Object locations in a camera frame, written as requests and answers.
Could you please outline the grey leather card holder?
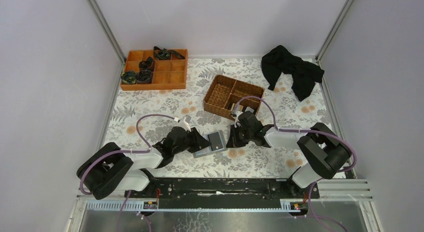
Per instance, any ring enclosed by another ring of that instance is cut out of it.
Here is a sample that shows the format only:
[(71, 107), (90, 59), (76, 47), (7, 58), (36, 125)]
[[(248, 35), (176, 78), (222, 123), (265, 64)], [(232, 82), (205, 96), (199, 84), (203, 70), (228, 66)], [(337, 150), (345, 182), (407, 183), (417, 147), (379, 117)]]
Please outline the grey leather card holder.
[(215, 153), (217, 153), (217, 152), (211, 152), (210, 146), (209, 146), (209, 147), (207, 147), (207, 148), (205, 148), (203, 150), (200, 150), (200, 151), (197, 151), (197, 152), (193, 153), (193, 157), (194, 158), (200, 158), (200, 157), (205, 157), (205, 156), (213, 155)]

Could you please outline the black credit card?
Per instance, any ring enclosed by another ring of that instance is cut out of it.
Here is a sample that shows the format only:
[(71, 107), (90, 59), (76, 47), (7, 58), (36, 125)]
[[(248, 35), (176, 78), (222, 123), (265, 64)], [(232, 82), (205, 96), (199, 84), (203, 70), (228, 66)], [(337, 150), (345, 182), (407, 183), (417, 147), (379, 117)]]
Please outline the black credit card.
[(225, 145), (224, 135), (221, 130), (209, 133), (207, 135), (207, 139), (210, 142), (211, 152), (222, 152), (227, 149)]

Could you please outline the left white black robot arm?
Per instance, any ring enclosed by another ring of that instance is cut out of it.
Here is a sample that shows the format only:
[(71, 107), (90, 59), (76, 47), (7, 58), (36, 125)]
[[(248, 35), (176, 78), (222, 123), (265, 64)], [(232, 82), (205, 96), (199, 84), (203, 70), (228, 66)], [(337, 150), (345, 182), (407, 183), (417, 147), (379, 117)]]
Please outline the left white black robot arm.
[(97, 200), (116, 190), (143, 191), (152, 180), (147, 169), (165, 167), (178, 153), (195, 153), (210, 145), (196, 128), (179, 126), (146, 151), (123, 150), (114, 142), (107, 143), (77, 170), (79, 189)]

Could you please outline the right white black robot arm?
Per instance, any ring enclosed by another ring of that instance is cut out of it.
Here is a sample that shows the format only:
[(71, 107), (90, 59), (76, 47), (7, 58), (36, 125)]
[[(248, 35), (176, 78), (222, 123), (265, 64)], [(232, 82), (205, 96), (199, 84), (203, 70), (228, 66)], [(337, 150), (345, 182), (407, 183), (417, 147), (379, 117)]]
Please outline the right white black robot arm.
[(228, 148), (244, 147), (250, 142), (259, 147), (285, 147), (300, 150), (307, 163), (297, 169), (288, 183), (304, 189), (319, 179), (332, 179), (354, 155), (353, 149), (336, 136), (323, 123), (315, 123), (307, 129), (279, 129), (275, 125), (263, 125), (249, 111), (233, 114)]

